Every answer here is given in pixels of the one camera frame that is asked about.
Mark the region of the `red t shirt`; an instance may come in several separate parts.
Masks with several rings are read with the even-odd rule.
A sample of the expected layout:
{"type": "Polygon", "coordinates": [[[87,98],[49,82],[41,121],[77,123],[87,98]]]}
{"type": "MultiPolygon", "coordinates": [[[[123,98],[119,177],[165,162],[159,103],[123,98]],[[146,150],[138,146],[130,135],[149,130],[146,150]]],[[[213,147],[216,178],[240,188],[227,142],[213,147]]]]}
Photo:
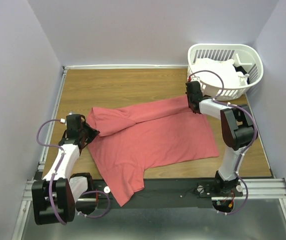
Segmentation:
{"type": "Polygon", "coordinates": [[[117,203],[144,188],[146,169],[219,155],[211,126],[179,96],[123,108],[93,107],[92,158],[117,203]]]}

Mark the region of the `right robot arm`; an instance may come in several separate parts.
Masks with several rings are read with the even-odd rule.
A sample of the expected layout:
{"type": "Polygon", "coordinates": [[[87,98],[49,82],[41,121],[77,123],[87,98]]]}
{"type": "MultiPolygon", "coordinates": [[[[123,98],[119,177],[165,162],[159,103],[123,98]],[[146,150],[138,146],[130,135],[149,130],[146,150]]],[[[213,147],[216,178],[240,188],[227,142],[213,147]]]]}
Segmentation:
{"type": "Polygon", "coordinates": [[[205,191],[224,196],[238,185],[240,165],[248,148],[258,137],[257,126],[248,105],[234,105],[205,97],[197,81],[185,85],[189,108],[196,114],[205,114],[221,122],[225,153],[220,168],[205,191]]]}

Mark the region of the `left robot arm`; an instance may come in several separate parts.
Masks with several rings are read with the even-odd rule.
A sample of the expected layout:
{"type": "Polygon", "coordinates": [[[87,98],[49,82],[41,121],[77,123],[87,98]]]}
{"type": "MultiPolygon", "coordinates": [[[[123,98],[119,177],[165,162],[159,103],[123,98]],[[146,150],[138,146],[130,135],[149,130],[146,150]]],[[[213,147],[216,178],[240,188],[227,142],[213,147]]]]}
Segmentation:
{"type": "Polygon", "coordinates": [[[99,131],[90,127],[82,114],[69,114],[57,121],[66,126],[58,144],[36,139],[43,147],[58,149],[51,169],[32,185],[34,219],[37,225],[66,225],[71,222],[77,199],[80,196],[89,197],[94,190],[89,173],[72,175],[71,171],[82,150],[99,135],[99,131]]]}

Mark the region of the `white laundry basket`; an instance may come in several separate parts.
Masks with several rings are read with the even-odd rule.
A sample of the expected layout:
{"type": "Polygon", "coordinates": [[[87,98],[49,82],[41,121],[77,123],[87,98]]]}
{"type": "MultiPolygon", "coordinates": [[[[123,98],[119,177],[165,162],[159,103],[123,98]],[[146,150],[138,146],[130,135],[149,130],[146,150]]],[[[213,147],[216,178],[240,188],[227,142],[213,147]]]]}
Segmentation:
{"type": "Polygon", "coordinates": [[[187,54],[187,81],[219,101],[235,100],[260,82],[263,64],[257,51],[244,44],[197,43],[187,54]]]}

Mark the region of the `white t shirt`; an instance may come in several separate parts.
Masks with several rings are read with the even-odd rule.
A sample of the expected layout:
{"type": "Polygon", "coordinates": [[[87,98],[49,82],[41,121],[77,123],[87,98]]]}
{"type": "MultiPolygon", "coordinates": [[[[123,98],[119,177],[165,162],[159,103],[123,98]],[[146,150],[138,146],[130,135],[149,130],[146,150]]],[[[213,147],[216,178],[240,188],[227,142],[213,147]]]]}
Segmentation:
{"type": "MultiPolygon", "coordinates": [[[[225,89],[238,88],[241,87],[240,77],[235,71],[234,63],[235,61],[233,59],[216,61],[210,58],[200,58],[191,66],[191,70],[193,73],[202,70],[214,72],[222,79],[225,89]]],[[[196,77],[199,77],[202,83],[221,88],[222,83],[220,79],[213,73],[207,71],[197,73],[196,77]]]]}

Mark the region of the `black garment in basket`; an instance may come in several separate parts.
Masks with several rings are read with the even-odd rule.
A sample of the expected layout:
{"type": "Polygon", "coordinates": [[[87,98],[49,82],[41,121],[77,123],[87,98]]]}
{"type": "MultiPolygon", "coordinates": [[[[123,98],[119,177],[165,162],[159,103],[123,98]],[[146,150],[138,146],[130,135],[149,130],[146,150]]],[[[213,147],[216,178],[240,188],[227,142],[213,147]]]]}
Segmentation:
{"type": "Polygon", "coordinates": [[[249,84],[249,74],[242,66],[234,66],[236,73],[240,77],[240,85],[248,85],[249,84]]]}

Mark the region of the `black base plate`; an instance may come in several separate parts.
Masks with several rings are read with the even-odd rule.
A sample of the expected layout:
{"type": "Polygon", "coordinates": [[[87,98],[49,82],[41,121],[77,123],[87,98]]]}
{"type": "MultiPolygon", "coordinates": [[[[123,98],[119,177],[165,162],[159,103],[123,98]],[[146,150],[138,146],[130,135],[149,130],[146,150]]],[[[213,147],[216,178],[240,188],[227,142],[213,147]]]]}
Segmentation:
{"type": "Polygon", "coordinates": [[[90,214],[94,210],[105,210],[110,200],[110,209],[164,209],[164,208],[212,208],[231,212],[229,207],[236,197],[244,197],[240,183],[225,194],[208,194],[205,187],[213,178],[158,178],[145,179],[145,188],[132,195],[120,206],[112,193],[105,197],[100,193],[84,194],[76,202],[76,210],[90,214]]]}

